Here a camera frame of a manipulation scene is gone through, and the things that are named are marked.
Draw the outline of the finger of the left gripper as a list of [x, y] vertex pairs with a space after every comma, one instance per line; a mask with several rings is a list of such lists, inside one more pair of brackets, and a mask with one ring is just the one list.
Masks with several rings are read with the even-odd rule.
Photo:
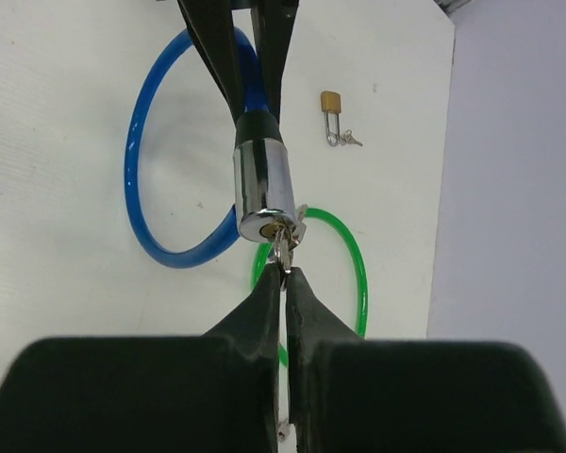
[[282, 78], [298, 0], [251, 2], [251, 19], [263, 87], [270, 112], [280, 122]]
[[177, 0], [191, 40], [225, 98], [233, 122], [244, 112], [243, 85], [231, 2]]

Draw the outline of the brass padlock key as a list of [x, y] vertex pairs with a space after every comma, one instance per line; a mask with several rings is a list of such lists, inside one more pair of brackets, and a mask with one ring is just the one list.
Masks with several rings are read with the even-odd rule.
[[363, 143], [359, 140], [357, 140], [354, 136], [353, 136], [353, 131], [351, 129], [347, 129], [345, 130], [341, 135], [340, 135], [340, 140], [341, 140], [341, 144], [342, 145], [357, 145], [357, 146], [362, 146]]

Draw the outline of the green cable lock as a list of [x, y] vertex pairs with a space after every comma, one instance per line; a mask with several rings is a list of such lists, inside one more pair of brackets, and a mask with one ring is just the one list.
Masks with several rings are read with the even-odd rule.
[[[300, 212], [308, 219], [316, 219], [331, 227], [343, 240], [348, 255], [352, 261], [356, 279], [356, 321], [354, 332], [360, 337], [365, 338], [368, 326], [369, 315], [369, 281], [367, 269], [355, 236], [349, 227], [333, 213], [314, 207], [302, 207]], [[258, 246], [254, 256], [250, 288], [253, 289], [258, 283], [258, 279], [267, 264], [268, 258], [272, 255], [272, 247], [266, 243]]]

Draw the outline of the green lock key bunch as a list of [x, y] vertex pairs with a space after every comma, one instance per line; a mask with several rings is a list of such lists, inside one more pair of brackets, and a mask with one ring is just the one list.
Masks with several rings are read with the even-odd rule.
[[287, 440], [291, 432], [291, 424], [287, 419], [281, 420], [277, 426], [277, 438], [280, 443]]

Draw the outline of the blue lock key bunch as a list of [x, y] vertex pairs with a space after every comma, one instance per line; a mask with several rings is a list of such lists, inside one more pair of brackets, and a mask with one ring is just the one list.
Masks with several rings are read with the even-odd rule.
[[272, 257], [284, 275], [291, 272], [294, 249], [303, 241], [306, 234], [307, 213], [308, 206], [301, 205], [296, 210], [297, 222], [291, 226], [283, 226], [275, 234]]

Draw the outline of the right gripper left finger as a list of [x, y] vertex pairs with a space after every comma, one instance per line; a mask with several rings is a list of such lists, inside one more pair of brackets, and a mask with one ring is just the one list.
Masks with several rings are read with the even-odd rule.
[[281, 276], [200, 336], [54, 337], [0, 386], [0, 452], [275, 452]]

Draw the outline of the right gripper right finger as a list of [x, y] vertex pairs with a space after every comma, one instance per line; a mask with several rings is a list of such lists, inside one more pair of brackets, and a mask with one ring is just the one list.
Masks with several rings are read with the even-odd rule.
[[566, 452], [553, 390], [518, 345], [362, 339], [297, 268], [286, 317], [302, 452]]

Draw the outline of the brass padlock with key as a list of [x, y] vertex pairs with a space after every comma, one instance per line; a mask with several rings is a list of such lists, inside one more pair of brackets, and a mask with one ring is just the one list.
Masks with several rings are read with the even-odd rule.
[[338, 146], [341, 143], [341, 95], [337, 92], [323, 91], [320, 94], [321, 110], [325, 118], [325, 138], [327, 143]]

